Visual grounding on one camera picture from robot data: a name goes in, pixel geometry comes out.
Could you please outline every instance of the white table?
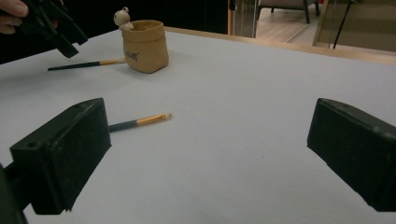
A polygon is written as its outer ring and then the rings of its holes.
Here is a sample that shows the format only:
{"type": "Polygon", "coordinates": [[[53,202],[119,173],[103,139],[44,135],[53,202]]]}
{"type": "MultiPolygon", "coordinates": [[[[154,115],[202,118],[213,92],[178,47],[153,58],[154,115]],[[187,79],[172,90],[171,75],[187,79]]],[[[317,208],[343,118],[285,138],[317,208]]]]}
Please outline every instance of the white table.
{"type": "Polygon", "coordinates": [[[173,113],[112,133],[112,148],[73,211],[58,223],[395,223],[377,213],[306,137],[319,97],[396,125],[396,67],[167,32],[170,63],[151,74],[126,64],[48,72],[122,56],[120,32],[66,59],[57,50],[0,65],[0,162],[9,148],[70,105],[103,97],[109,123],[173,113]]]}

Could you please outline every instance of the finger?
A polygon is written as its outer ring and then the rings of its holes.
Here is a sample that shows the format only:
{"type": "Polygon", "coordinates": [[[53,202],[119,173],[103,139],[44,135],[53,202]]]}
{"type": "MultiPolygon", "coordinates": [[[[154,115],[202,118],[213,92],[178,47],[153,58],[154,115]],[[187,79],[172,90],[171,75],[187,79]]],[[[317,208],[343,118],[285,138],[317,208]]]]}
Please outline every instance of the finger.
{"type": "Polygon", "coordinates": [[[12,35],[15,33],[15,27],[12,25],[0,25],[0,34],[12,35]]]}
{"type": "Polygon", "coordinates": [[[22,24],[22,19],[8,14],[0,15],[0,25],[16,25],[22,24]]]}
{"type": "Polygon", "coordinates": [[[0,8],[17,17],[26,17],[29,13],[29,8],[20,0],[0,0],[0,8]]]}
{"type": "Polygon", "coordinates": [[[54,28],[58,27],[58,22],[57,21],[51,21],[51,23],[52,23],[52,26],[54,28]]]}

